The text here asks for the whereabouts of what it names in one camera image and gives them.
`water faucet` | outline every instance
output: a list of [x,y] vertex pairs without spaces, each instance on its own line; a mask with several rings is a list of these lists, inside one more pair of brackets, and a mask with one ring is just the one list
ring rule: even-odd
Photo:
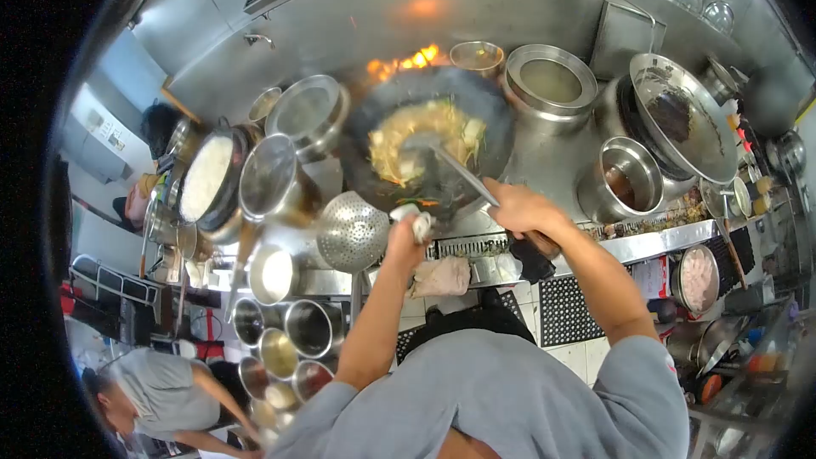
[[264,40],[269,43],[270,49],[275,49],[275,44],[272,43],[272,39],[269,36],[264,36],[263,34],[245,34],[244,39],[250,46],[254,45],[256,41]]

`chef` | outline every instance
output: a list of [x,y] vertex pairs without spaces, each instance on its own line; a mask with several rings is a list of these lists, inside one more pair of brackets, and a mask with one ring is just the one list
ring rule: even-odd
[[208,367],[197,360],[139,348],[98,373],[85,369],[82,381],[108,428],[121,435],[135,431],[238,459],[262,455],[239,450],[207,432],[216,424],[239,422],[251,438],[260,440],[239,403],[248,401],[235,363]]
[[406,285],[425,251],[409,217],[391,230],[334,381],[301,408],[267,457],[686,457],[683,391],[627,270],[543,196],[484,184],[501,203],[489,209],[499,225],[518,239],[539,230],[561,246],[611,345],[595,385],[539,349],[525,329],[477,312],[434,316],[422,343],[410,342],[389,374]]

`wok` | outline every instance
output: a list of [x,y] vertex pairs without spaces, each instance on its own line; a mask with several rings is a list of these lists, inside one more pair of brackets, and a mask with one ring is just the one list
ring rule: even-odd
[[468,160],[467,168],[478,178],[498,179],[513,151],[513,110],[492,81],[443,66],[401,71],[372,88],[352,111],[340,140],[340,163],[348,188],[386,213],[402,204],[400,199],[435,199],[439,205],[420,207],[448,223],[459,209],[478,199],[476,190],[430,150],[425,154],[424,174],[405,188],[381,179],[371,166],[370,132],[378,130],[398,108],[446,98],[486,125],[477,160]]
[[638,111],[664,155],[703,179],[730,183],[737,172],[737,148],[725,114],[705,87],[656,54],[633,57],[629,76]]

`flame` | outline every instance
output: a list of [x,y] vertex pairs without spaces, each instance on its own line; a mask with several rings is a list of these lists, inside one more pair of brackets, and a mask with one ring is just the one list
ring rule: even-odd
[[439,47],[431,45],[421,48],[416,54],[406,59],[393,59],[387,62],[381,61],[380,59],[373,59],[368,62],[365,69],[372,78],[384,82],[400,70],[445,64],[445,61],[441,60],[441,57],[437,57],[438,55]]

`noodles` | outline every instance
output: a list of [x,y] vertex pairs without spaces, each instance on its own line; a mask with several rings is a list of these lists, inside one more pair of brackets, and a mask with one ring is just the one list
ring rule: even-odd
[[403,107],[369,133],[371,164],[382,179],[405,187],[424,172],[415,157],[400,156],[406,138],[417,132],[437,132],[445,150],[467,165],[471,158],[477,160],[485,128],[484,121],[468,116],[446,99]]

